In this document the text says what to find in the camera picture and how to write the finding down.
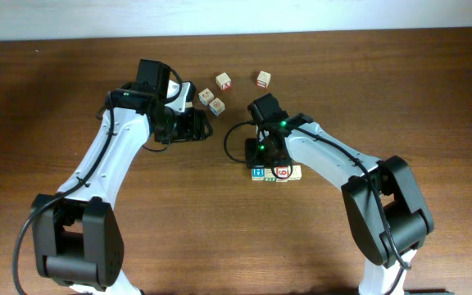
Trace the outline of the wooden block plain I elephant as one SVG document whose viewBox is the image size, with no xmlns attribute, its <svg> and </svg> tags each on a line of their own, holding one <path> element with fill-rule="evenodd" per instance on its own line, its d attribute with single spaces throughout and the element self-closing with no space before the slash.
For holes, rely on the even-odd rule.
<svg viewBox="0 0 472 295">
<path fill-rule="evenodd" d="M 302 168 L 299 165 L 293 166 L 289 181 L 300 180 L 302 178 Z"/>
</svg>

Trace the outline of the wooden block blue H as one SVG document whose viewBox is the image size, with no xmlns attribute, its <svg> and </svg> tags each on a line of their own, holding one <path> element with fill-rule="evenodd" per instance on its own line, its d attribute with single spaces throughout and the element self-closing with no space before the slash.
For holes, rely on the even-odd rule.
<svg viewBox="0 0 472 295">
<path fill-rule="evenodd" d="M 252 180 L 263 181 L 265 179 L 265 170 L 262 167 L 252 168 Z"/>
</svg>

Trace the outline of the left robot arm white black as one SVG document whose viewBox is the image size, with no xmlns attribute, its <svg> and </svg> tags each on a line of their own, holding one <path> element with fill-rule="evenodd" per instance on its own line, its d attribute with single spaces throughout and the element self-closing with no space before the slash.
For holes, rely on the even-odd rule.
<svg viewBox="0 0 472 295">
<path fill-rule="evenodd" d="M 142 293 L 122 269 L 117 195 L 150 138 L 168 148 L 212 134 L 205 112 L 192 106 L 195 93 L 192 82 L 169 80 L 160 88 L 132 83 L 107 94 L 99 131 L 83 160 L 55 194 L 34 199 L 25 222 L 40 276 L 78 294 Z"/>
</svg>

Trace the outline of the wooden block red 6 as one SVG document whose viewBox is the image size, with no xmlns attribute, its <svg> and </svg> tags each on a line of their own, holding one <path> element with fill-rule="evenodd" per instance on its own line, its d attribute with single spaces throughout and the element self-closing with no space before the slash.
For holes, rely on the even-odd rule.
<svg viewBox="0 0 472 295">
<path fill-rule="evenodd" d="M 291 175 L 291 169 L 289 166 L 277 166 L 275 167 L 275 175 L 277 182 L 287 182 Z"/>
</svg>

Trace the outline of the wooden block green side I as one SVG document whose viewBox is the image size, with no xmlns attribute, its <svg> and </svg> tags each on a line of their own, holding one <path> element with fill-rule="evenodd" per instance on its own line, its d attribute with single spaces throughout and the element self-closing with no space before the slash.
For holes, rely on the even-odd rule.
<svg viewBox="0 0 472 295">
<path fill-rule="evenodd" d="M 264 169 L 264 181 L 266 182 L 276 182 L 277 178 L 272 173 L 271 169 Z"/>
</svg>

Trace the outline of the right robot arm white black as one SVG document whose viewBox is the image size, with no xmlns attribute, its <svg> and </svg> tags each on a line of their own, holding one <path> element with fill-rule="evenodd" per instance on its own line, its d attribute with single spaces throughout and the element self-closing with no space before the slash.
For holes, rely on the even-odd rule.
<svg viewBox="0 0 472 295">
<path fill-rule="evenodd" d="M 326 133 L 309 116 L 254 115 L 255 152 L 265 165 L 293 161 L 343 195 L 352 237 L 365 257 L 360 294 L 403 294 L 411 261 L 433 232 L 432 214 L 400 157 L 368 156 Z"/>
</svg>

